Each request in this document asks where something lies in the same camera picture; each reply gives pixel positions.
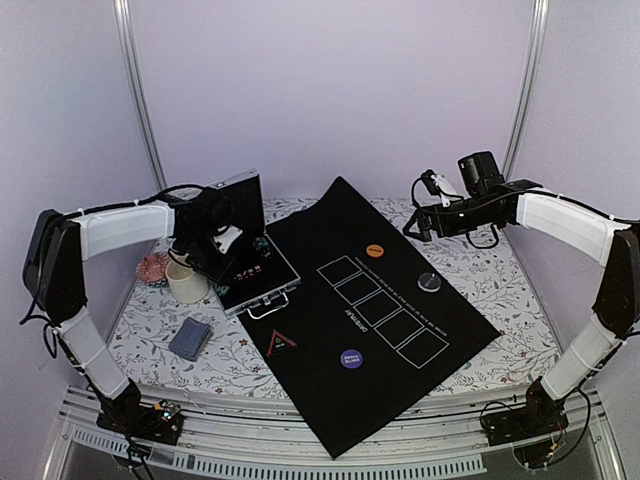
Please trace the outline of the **orange big blind button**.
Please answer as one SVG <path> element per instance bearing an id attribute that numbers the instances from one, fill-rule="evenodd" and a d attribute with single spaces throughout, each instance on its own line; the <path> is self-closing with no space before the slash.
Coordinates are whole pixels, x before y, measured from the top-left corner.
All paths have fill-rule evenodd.
<path id="1" fill-rule="evenodd" d="M 365 249 L 366 254 L 372 258 L 380 258 L 384 255 L 385 250 L 381 245 L 370 244 Z"/>

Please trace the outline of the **green poker chip stack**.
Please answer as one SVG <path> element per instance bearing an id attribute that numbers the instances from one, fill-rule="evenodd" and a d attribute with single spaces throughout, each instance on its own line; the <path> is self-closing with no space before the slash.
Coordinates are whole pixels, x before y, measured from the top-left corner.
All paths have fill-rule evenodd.
<path id="1" fill-rule="evenodd" d="M 256 237 L 253 242 L 252 245 L 257 253 L 257 255 L 263 260 L 263 261 L 269 261 L 270 259 L 273 258 L 273 249 L 271 247 L 271 244 L 269 243 L 268 239 L 264 236 L 260 236 L 260 237 Z"/>

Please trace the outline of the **black round dealer button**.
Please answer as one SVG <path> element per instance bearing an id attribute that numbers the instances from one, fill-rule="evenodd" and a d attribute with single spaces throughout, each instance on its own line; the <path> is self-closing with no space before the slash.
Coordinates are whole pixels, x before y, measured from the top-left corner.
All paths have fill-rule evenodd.
<path id="1" fill-rule="evenodd" d="M 417 279 L 418 287 L 428 293 L 435 293 L 440 290 L 442 280 L 438 274 L 425 272 Z"/>

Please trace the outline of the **blue playing card deck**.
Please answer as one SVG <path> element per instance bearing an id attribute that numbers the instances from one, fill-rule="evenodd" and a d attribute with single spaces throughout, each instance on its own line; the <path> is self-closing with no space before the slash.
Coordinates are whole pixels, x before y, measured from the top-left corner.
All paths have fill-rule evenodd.
<path id="1" fill-rule="evenodd" d="M 195 362 L 210 333 L 209 324 L 187 318 L 169 342 L 169 350 L 184 360 Z"/>

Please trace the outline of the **purple small blind button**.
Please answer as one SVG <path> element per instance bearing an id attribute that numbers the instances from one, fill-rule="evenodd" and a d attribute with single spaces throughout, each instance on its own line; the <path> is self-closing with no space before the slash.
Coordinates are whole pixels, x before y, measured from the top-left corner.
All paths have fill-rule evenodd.
<path id="1" fill-rule="evenodd" d="M 358 350 L 348 349 L 341 353 L 340 363 L 346 369 L 358 369 L 363 364 L 363 356 Z"/>

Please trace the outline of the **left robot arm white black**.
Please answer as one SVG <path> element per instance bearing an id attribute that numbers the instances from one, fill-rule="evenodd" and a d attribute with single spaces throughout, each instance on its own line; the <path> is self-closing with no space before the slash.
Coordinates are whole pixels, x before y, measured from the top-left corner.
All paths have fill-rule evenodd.
<path id="1" fill-rule="evenodd" d="M 219 190 L 200 187 L 191 199 L 167 188 L 143 200 L 78 209 L 42 211 L 36 220 L 22 270 L 31 304 L 22 318 L 43 321 L 77 363 L 92 388 L 112 402 L 111 419 L 128 434 L 148 426 L 148 412 L 129 395 L 135 389 L 108 351 L 88 310 L 84 264 L 94 256 L 147 241 L 172 238 L 179 252 L 208 269 L 224 258 L 243 231 L 231 201 Z"/>

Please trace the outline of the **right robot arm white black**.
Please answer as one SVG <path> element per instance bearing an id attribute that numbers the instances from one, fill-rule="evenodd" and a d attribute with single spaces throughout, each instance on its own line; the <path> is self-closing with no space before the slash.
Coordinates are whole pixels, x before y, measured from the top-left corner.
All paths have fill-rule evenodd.
<path id="1" fill-rule="evenodd" d="M 517 427 L 524 435 L 537 436 L 554 422 L 565 398 L 635 333 L 639 223 L 605 214 L 530 180 L 507 181 L 489 151 L 468 155 L 457 165 L 467 194 L 461 196 L 443 175 L 423 172 L 419 183 L 440 201 L 422 205 L 414 200 L 404 235 L 429 242 L 434 237 L 467 236 L 480 226 L 497 232 L 511 224 L 547 234 L 604 269 L 589 323 L 526 392 Z"/>

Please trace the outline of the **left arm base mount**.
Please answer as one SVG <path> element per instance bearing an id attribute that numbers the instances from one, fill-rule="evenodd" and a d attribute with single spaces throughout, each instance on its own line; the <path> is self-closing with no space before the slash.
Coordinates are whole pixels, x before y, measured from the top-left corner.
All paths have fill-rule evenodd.
<path id="1" fill-rule="evenodd" d="M 176 446 L 182 433 L 184 416 L 173 412 L 165 400 L 154 406 L 144 406 L 136 399 L 103 399 L 100 407 L 97 426 L 130 439 Z"/>

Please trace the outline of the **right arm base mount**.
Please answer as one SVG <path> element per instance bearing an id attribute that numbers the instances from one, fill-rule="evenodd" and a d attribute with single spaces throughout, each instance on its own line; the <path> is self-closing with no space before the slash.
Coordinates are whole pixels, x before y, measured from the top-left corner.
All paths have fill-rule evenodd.
<path id="1" fill-rule="evenodd" d="M 515 460 L 530 470 L 554 460 L 569 426 L 563 408 L 539 416 L 527 406 L 513 408 L 500 401 L 487 403 L 479 422 L 490 446 L 510 444 Z"/>

